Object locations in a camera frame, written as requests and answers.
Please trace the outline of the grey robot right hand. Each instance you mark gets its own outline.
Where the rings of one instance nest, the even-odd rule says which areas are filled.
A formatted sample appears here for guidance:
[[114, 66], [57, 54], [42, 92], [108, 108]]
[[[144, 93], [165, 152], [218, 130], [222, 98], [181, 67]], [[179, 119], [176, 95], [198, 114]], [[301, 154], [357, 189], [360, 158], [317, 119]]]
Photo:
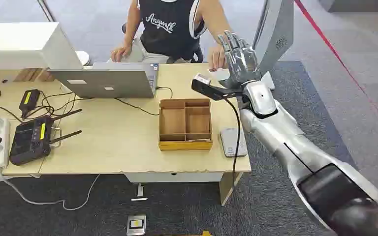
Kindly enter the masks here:
[[224, 49], [229, 77], [219, 83], [227, 89], [239, 89], [249, 81], [260, 81], [256, 52], [252, 46], [236, 33], [225, 30], [218, 39]]

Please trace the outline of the person's left hand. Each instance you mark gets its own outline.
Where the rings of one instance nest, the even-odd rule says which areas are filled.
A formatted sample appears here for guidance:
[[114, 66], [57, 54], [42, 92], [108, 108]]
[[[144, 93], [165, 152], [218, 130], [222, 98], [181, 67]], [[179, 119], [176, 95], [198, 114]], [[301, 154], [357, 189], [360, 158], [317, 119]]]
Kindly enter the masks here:
[[220, 44], [217, 44], [208, 50], [207, 62], [210, 71], [227, 69], [225, 51]]

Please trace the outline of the person's right hand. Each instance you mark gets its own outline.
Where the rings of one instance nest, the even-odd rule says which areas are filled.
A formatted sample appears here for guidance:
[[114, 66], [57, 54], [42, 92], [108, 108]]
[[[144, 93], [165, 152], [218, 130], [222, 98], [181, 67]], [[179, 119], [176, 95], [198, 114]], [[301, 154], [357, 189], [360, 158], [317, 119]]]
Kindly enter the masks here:
[[121, 62], [124, 58], [126, 58], [129, 53], [132, 51], [131, 44], [125, 44], [114, 49], [111, 53], [111, 60], [112, 62]]

